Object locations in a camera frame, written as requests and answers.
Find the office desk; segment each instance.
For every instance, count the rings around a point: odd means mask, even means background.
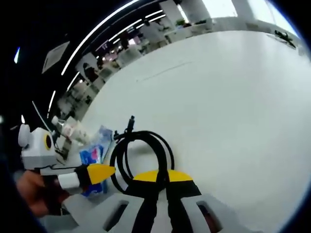
[[[82,123],[123,132],[134,115],[135,130],[163,136],[202,193],[254,230],[277,232],[310,183],[310,74],[306,57],[265,33],[204,34],[120,70]],[[129,163],[134,175],[157,169],[139,142]]]

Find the white table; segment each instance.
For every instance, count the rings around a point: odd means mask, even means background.
[[[277,232],[294,214],[311,177],[311,66],[264,33],[230,31],[182,40],[116,73],[82,123],[123,132],[151,130],[190,174],[254,230]],[[137,172],[157,168],[133,143]]]

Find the blue package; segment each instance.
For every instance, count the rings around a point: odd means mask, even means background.
[[[90,145],[80,150],[82,164],[102,164],[107,156],[107,152],[112,142],[112,131],[101,126]],[[85,197],[90,197],[100,193],[107,193],[107,181],[91,185],[87,191],[82,193]]]

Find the white robot part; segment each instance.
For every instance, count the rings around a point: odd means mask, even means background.
[[[49,131],[37,128],[30,133],[29,126],[21,125],[18,143],[25,169],[33,170],[57,164],[55,148]]]

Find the clear plastic bottle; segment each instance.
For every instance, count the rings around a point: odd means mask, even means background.
[[[58,131],[66,138],[70,140],[76,140],[86,145],[90,143],[90,138],[87,132],[82,127],[79,121],[74,123],[67,123],[65,120],[58,119],[54,116],[52,119],[52,124],[56,126]]]

